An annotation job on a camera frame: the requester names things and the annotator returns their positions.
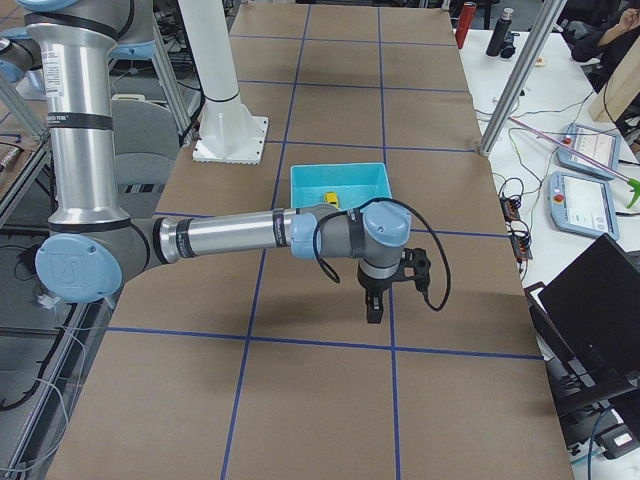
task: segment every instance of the yellow object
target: yellow object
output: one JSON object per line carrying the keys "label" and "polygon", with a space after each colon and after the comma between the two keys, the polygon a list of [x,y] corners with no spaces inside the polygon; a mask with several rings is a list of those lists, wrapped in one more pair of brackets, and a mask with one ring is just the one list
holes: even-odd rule
{"label": "yellow object", "polygon": [[340,202],[338,201],[338,195],[336,192],[325,192],[324,201],[336,208],[340,208]]}

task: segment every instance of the black band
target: black band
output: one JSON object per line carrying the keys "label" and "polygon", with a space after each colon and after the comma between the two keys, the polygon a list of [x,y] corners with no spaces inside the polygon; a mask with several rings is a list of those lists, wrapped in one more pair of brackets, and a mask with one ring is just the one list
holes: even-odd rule
{"label": "black band", "polygon": [[33,25],[35,23],[53,23],[54,25],[65,25],[67,27],[78,27],[92,32],[101,33],[114,40],[118,38],[116,29],[100,22],[87,20],[86,18],[74,17],[73,15],[65,15],[64,13],[41,12],[29,13],[24,16],[25,25]]}
{"label": "black band", "polygon": [[284,208],[276,208],[273,212],[273,238],[276,240],[276,247],[287,246],[287,233],[284,228]]}
{"label": "black band", "polygon": [[180,220],[176,227],[176,248],[182,258],[194,258],[196,256],[191,248],[191,241],[189,240],[189,225],[191,224],[191,220],[191,218]]}
{"label": "black band", "polygon": [[149,266],[149,259],[151,258],[151,247],[149,247],[149,242],[147,240],[147,237],[142,232],[142,230],[140,230],[140,227],[138,227],[135,223],[132,223],[131,228],[133,229],[134,232],[136,232],[140,236],[140,238],[142,239],[142,243],[144,243],[144,249],[147,254],[144,261],[144,267],[142,267],[142,271],[144,272]]}
{"label": "black band", "polygon": [[165,217],[158,218],[156,222],[153,224],[153,251],[160,260],[160,263],[167,265],[169,260],[164,256],[164,252],[162,251],[162,245],[160,243],[160,228],[162,227],[162,222]]}
{"label": "black band", "polygon": [[365,255],[364,223],[359,209],[347,210],[349,240],[351,241],[351,258],[363,258]]}
{"label": "black band", "polygon": [[127,16],[127,21],[125,22],[124,27],[122,27],[122,29],[116,34],[118,38],[124,37],[127,34],[127,32],[129,32],[129,29],[133,24],[133,19],[135,18],[135,16],[136,16],[136,2],[135,0],[129,0],[129,15]]}
{"label": "black band", "polygon": [[49,223],[49,230],[56,233],[96,233],[96,232],[111,232],[113,230],[120,230],[121,228],[127,228],[131,226],[131,219],[117,220],[115,222],[105,223],[77,223],[77,224],[65,224],[65,223]]}
{"label": "black band", "polygon": [[11,45],[16,45],[17,47],[20,47],[24,52],[27,53],[27,55],[29,55],[29,58],[31,59],[31,63],[33,65],[35,65],[37,63],[36,59],[33,57],[33,54],[31,53],[31,51],[25,47],[24,45],[22,45],[20,42],[11,42]]}
{"label": "black band", "polygon": [[225,100],[214,100],[213,98],[209,98],[206,95],[204,96],[204,98],[206,98],[207,100],[209,100],[211,102],[215,102],[215,103],[225,103],[225,102],[230,102],[231,100],[236,98],[238,95],[240,95],[240,91],[238,91],[238,93],[236,93],[233,97],[229,97],[229,98],[227,98]]}
{"label": "black band", "polygon": [[113,130],[113,118],[93,113],[51,112],[47,114],[47,127]]}

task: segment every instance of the light blue joint cap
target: light blue joint cap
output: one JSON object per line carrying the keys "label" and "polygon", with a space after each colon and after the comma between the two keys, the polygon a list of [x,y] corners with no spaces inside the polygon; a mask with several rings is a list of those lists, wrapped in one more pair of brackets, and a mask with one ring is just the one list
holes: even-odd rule
{"label": "light blue joint cap", "polygon": [[0,60],[0,73],[4,75],[4,78],[6,78],[9,83],[16,83],[22,80],[25,76],[25,72],[20,68],[16,67],[13,63],[6,62],[4,60]]}
{"label": "light blue joint cap", "polygon": [[[315,258],[313,254],[313,232],[318,220],[313,213],[302,213],[291,219],[291,254],[307,260]],[[322,238],[318,234],[318,252],[322,250]]]}
{"label": "light blue joint cap", "polygon": [[411,235],[411,214],[400,205],[374,202],[362,209],[364,228],[385,247],[403,247]]}
{"label": "light blue joint cap", "polygon": [[29,40],[31,38],[25,27],[7,28],[0,32],[0,37],[5,37],[9,40]]}
{"label": "light blue joint cap", "polygon": [[36,254],[36,270],[49,290],[72,302],[94,302],[122,284],[122,270],[111,252],[78,234],[48,238]]}
{"label": "light blue joint cap", "polygon": [[70,7],[80,0],[17,0],[18,4],[34,12],[53,12]]}
{"label": "light blue joint cap", "polygon": [[156,53],[155,42],[122,43],[109,56],[115,60],[149,60]]}

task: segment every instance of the screen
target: screen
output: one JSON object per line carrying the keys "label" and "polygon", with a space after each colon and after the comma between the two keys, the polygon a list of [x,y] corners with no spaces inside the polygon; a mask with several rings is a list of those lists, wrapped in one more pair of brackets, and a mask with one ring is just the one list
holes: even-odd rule
{"label": "screen", "polygon": [[[606,166],[611,165],[611,159],[613,156],[613,148],[615,146],[615,138],[607,133],[598,133],[595,130],[590,130],[584,127],[578,127],[576,132],[574,150],[585,154],[587,157],[593,158],[598,163]],[[571,159],[581,165],[591,166],[590,163],[585,160],[571,156]]]}
{"label": "screen", "polygon": [[576,177],[564,177],[567,223],[611,233],[604,185]]}
{"label": "screen", "polygon": [[[598,238],[540,293],[576,358],[598,382],[640,370],[640,267],[608,235]],[[640,392],[610,400],[640,435]]]}

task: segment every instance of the white table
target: white table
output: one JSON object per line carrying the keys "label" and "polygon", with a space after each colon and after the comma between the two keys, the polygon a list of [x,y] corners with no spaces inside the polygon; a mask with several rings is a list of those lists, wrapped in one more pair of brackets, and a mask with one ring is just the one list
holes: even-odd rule
{"label": "white table", "polygon": [[[505,60],[499,57],[485,55],[485,49],[491,36],[490,31],[470,30],[460,51],[469,89],[473,95],[474,106],[477,110],[491,113],[502,93],[509,74],[513,69],[519,53],[522,51],[528,33],[521,33],[516,37],[516,55]],[[529,76],[524,96],[520,97],[518,109],[514,115],[522,115],[525,112],[561,110],[571,104],[581,102],[590,92],[591,85],[587,81],[580,65],[571,59],[570,51],[559,34],[550,35],[541,54],[544,66],[535,67]],[[595,99],[592,94],[584,103],[578,114],[580,106],[575,106],[559,113],[540,113],[525,115],[520,118],[523,123],[540,131],[562,132],[571,122],[594,126],[600,129],[613,128],[612,123],[596,123],[591,120],[588,108]],[[488,120],[488,116],[478,114],[479,119]],[[487,123],[480,121],[480,127],[484,130]],[[505,125],[498,141],[491,151],[489,160],[495,173],[504,177],[518,177],[523,180],[525,190],[533,190],[538,187],[538,182],[518,162],[517,155],[509,140],[507,130],[515,125],[508,122]],[[560,167],[555,159],[551,158],[554,146],[535,135],[521,130],[512,132],[513,138],[520,151],[524,164],[533,170],[540,178],[547,172],[570,170]],[[635,157],[624,144],[621,148],[621,159],[634,161]],[[620,171],[628,176],[640,177],[640,168],[633,166],[620,166]],[[502,180],[496,176],[496,185],[499,187]],[[510,182],[507,194],[518,193],[519,186],[516,182]],[[626,205],[631,199],[629,187],[621,181],[610,182],[616,211],[640,212],[640,202],[631,210]],[[571,261],[582,253],[594,239],[559,231],[551,220],[549,214],[548,188],[546,179],[543,182],[540,198],[536,202],[536,195],[526,195],[523,198],[520,213],[523,219],[532,227],[532,254],[533,260],[529,262],[527,274],[523,280],[524,286],[532,285],[538,281],[548,283],[555,278]],[[620,240],[618,243],[627,251],[640,250],[640,219],[638,217],[618,217],[620,227]],[[640,474],[640,451],[635,451],[618,460],[605,460],[602,456],[593,458],[593,478],[599,480],[631,480],[637,479]],[[587,478],[586,462],[574,466],[576,480]]]}

